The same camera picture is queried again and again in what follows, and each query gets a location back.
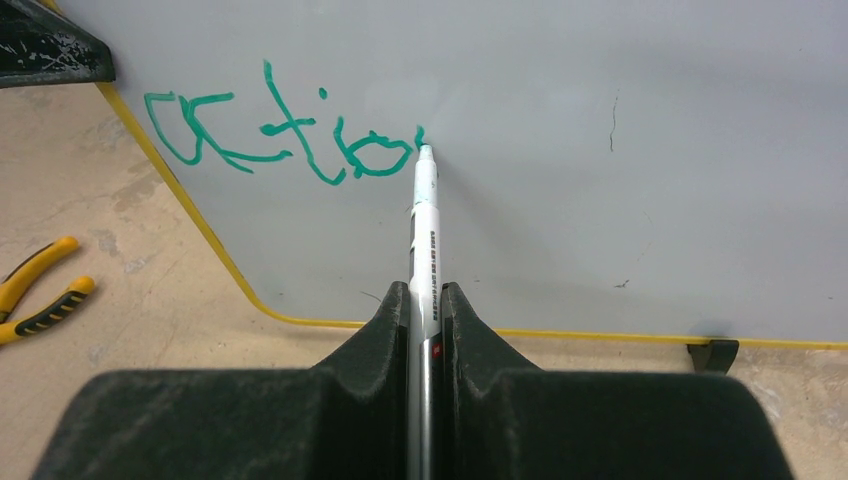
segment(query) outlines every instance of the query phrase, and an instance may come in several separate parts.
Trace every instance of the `black plastic holder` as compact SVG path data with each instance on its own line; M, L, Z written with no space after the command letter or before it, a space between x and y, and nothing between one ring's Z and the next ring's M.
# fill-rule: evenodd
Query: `black plastic holder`
M371 321L310 369L100 375L32 478L404 478L411 309L395 282ZM762 408L730 377L544 371L455 283L441 318L436 478L792 478ZM726 371L738 344L694 348L701 371Z
M686 345L696 373L726 375L736 360L739 341L729 338L712 339L706 345Z
M114 80L105 43L36 0L0 0L0 88Z

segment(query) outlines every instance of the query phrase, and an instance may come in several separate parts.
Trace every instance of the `yellow pliers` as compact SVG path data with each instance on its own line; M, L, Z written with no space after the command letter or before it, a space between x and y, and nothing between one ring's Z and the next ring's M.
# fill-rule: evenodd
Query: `yellow pliers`
M6 323L35 279L78 247L76 238L62 237L32 254L0 283L0 345L43 332L56 325L94 290L94 280L90 277L79 277L40 312L23 320Z

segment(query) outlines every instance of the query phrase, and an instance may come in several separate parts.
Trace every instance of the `green handwriting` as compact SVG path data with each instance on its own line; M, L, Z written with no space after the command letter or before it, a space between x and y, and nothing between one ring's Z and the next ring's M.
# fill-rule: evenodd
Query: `green handwriting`
M306 138L306 135L303 131L302 127L310 127L316 125L316 121L314 118L297 118L295 119L294 115L292 115L291 110L289 110L286 103L283 101L282 95L280 95L280 91L277 88L277 85L274 83L273 76L273 67L270 62L265 60L263 62L263 72L265 77L265 86L268 88L268 92L271 94L271 97L274 99L274 103L277 105L277 108L280 109L285 121L280 123L279 125L274 124L265 124L259 127L259 131L268 137L273 137L276 135L280 135L282 133L291 131L294 133L298 142L300 143L300 147L303 149L303 154L306 157L306 163L309 164L309 167L315 173L315 175L321 179L324 183L329 185L339 185L341 184L347 176L347 170L342 168L335 176L328 176L325 174L321 168L318 167L315 162L315 155L312 153L312 147L309 145L309 141ZM318 89L318 96L321 100L326 100L328 93L327 90L323 87ZM253 173L253 170L246 167L240 162L258 162L258 163L268 163L268 162L278 162L286 157L291 157L294 154L289 150L280 150L279 153L275 155L250 155L247 153L237 152L234 150L229 150L223 148L209 133L203 123L197 118L196 111L200 106L211 106L216 103L225 103L231 101L235 98L235 94L233 92L227 93L219 93L214 95L205 95L201 97L195 97L192 99L187 99L186 97L179 95L177 96L174 92L168 93L146 93L144 95L144 106L147 109L147 115L150 117L150 121L153 124L153 129L156 131L156 136L159 137L159 140L162 141L162 144L165 145L174 157L177 160L183 162L186 165L197 165L203 159L203 146L204 144L209 145L215 153L220 156L224 162L228 165L232 166L236 170L245 173ZM182 114L183 120L186 125L189 127L191 132L195 136L194 142L194 154L191 157L185 156L180 153L174 145L168 140L165 132L162 130L162 126L159 123L158 118L156 117L155 112L155 103L166 103L166 102L179 102L180 112ZM368 135L362 137L358 140L350 144L346 144L342 134L344 130L345 120L344 117L339 116L336 121L336 128L333 130L333 138L336 142L336 146L339 151L345 158L345 161L353 167L353 176L354 178L361 178L362 175L368 175L371 177L386 177L389 175L394 175L403 169L404 165L406 165L407 160L412 155L414 149L409 143L403 140L392 140L386 136L378 135L373 130L368 132ZM414 145L416 148L420 149L421 145L424 142L424 128L420 125L417 126L415 132ZM365 165L363 160L357 154L357 152L367 145L378 145L388 150L399 149L402 151L400 157L397 162L389 168L386 169L373 169Z

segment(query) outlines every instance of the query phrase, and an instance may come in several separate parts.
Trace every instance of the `white board surface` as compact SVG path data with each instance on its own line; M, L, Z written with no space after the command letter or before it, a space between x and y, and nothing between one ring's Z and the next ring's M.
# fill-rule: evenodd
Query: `white board surface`
M845 2L58 4L280 314L406 280L420 126L491 326L848 342Z

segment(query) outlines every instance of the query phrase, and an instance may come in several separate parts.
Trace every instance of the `black grip stripe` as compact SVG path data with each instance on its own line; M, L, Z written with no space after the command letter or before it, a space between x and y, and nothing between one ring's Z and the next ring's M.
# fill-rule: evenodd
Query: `black grip stripe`
M76 291L68 291L63 293L49 307L33 315L32 317L15 325L15 334L20 337L28 337L56 325L65 319L68 314L73 312L85 297L88 295ZM74 300L72 297L77 297L80 300ZM62 306L69 307L71 310L64 310Z
M2 281L2 282L0 282L0 283L6 283L6 281L7 281L7 280L9 280L10 278L12 278L12 277L13 277L16 273L18 273L18 270L20 270L20 269L21 269L24 265L26 265L27 263L29 263L29 261L30 261L30 260L32 260L33 258L37 257L39 253L41 253L41 252L43 252L43 251L47 250L48 248L52 247L52 246L53 246L53 243L56 243L56 242L51 242L51 243L50 243L50 244L48 244L47 246L42 247L42 248L41 248L41 250L39 250L39 251L37 251L37 252L33 253L32 255L30 255L29 257L27 257L27 259L26 259L26 260L24 260L23 262L21 262L21 263L20 263L17 267L15 267L15 269L14 269L14 270L12 270L12 272L11 272L11 273L9 273L8 275L6 275L6 278L4 278L4 279L3 279L3 281Z

